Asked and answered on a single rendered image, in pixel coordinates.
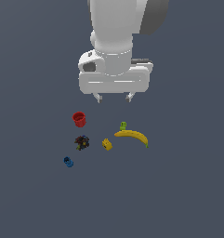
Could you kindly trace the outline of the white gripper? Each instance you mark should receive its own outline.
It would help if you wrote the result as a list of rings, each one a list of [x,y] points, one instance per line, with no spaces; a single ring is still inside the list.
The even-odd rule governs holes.
[[[93,94],[98,103],[99,93],[125,93],[126,102],[131,102],[136,92],[145,92],[149,87],[153,63],[149,59],[132,59],[132,50],[108,54],[92,49],[78,61],[79,87],[84,94]]]

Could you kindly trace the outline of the small yellow block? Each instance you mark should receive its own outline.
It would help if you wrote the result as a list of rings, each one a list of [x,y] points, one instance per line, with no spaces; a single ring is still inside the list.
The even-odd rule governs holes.
[[[102,141],[102,146],[107,150],[109,151],[111,148],[112,148],[112,144],[109,142],[108,139],[104,139]]]

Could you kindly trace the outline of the dark multicoloured toy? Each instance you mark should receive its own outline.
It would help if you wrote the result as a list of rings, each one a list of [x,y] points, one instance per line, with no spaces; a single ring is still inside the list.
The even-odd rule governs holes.
[[[78,151],[84,150],[89,146],[89,138],[85,135],[79,136],[78,138],[75,139],[74,142],[77,144],[76,149]]]

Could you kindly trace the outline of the yellow banana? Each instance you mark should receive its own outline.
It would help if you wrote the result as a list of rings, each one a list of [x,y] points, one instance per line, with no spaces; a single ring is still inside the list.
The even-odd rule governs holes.
[[[140,140],[142,143],[145,144],[146,147],[148,147],[148,139],[146,138],[145,135],[138,131],[133,131],[133,130],[121,130],[118,131],[114,134],[116,137],[131,137],[134,139]]]

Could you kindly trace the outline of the red cup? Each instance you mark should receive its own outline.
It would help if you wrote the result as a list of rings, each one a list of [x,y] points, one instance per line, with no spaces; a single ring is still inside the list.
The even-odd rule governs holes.
[[[83,127],[86,124],[86,115],[83,112],[75,112],[72,119],[77,127]]]

